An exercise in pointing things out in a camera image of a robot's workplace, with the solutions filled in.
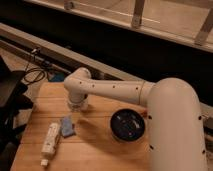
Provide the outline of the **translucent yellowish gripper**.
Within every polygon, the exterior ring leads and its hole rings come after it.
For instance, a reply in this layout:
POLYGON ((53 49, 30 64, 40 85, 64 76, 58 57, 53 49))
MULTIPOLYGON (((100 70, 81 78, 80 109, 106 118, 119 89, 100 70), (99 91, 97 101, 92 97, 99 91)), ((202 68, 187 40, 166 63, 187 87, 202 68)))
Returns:
POLYGON ((71 120, 74 124, 77 123, 78 119, 81 117, 83 103, 75 103, 75 102, 68 102, 68 107, 71 111, 71 120))

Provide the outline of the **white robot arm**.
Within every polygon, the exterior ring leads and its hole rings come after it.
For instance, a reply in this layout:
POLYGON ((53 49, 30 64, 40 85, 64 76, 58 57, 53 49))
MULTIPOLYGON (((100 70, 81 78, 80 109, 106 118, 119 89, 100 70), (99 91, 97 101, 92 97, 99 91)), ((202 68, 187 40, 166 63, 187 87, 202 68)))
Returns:
POLYGON ((95 80, 81 67, 65 78, 64 87, 71 108, 82 106, 89 94, 145 107, 150 171, 208 171, 201 106, 186 81, 95 80))

